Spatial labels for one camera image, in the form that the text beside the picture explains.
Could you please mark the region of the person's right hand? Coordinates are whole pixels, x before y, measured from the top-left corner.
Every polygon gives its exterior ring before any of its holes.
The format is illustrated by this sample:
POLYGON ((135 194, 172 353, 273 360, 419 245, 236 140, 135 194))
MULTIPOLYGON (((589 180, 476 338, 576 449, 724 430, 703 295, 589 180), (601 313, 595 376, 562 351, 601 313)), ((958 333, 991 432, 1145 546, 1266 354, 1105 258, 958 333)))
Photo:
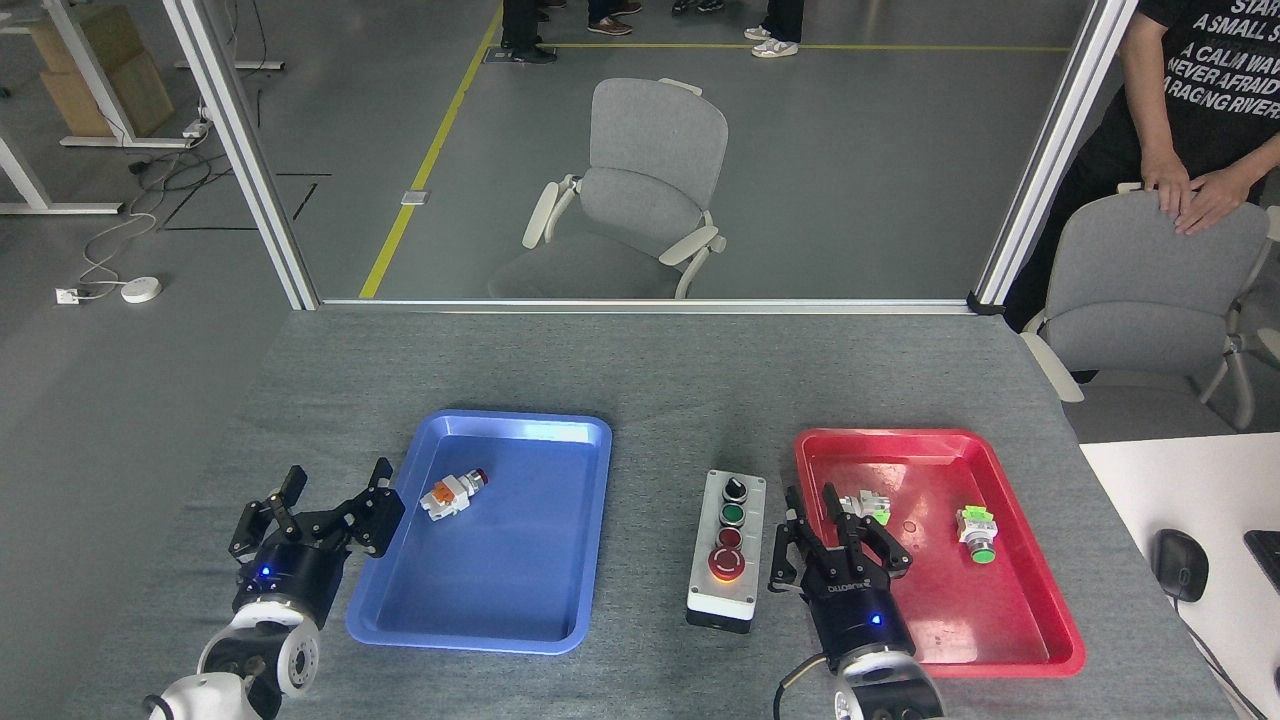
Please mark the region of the person's right hand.
POLYGON ((1193 190, 1183 160, 1167 149, 1142 151, 1140 178, 1147 191, 1158 195, 1160 209, 1178 219, 1190 209, 1193 190))

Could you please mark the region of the person's left hand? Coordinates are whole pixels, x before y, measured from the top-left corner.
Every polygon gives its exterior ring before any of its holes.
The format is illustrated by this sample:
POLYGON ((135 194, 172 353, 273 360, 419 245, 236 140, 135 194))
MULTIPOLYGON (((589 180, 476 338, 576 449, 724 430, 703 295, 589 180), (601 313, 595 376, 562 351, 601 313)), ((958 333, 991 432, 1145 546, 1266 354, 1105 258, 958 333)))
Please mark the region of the person's left hand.
POLYGON ((1235 165, 1192 179, 1190 195, 1181 201, 1175 218, 1175 232, 1190 236, 1207 231, 1245 202, 1253 183, 1251 176, 1235 165))

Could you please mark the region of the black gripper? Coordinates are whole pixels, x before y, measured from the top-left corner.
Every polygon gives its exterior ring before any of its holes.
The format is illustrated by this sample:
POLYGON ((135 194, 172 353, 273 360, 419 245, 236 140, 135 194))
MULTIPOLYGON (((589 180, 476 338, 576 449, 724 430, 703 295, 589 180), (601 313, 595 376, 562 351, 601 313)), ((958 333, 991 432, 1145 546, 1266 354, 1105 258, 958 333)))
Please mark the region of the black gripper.
POLYGON ((379 559, 401 524, 404 503, 390 486, 392 474, 389 460, 380 457, 366 489, 332 510, 301 512, 300 525, 291 511, 307 483, 300 465, 291 466, 280 487, 265 500, 246 503, 228 552, 242 559, 259 551, 239 568, 232 609, 238 611, 260 601, 289 602, 324 628, 349 546, 360 544, 379 559), (265 539, 271 521, 285 536, 271 534, 265 539))
POLYGON ((822 498, 846 551, 869 550, 881 566, 858 560, 831 574, 827 548, 809 523, 797 487, 785 491, 785 519, 774 533, 768 591, 806 589, 820 647, 829 667, 849 655, 881 650, 916 652, 908 624, 890 593, 890 579, 904 577, 914 559, 887 530, 891 502, 860 489, 841 495, 824 484, 822 498))

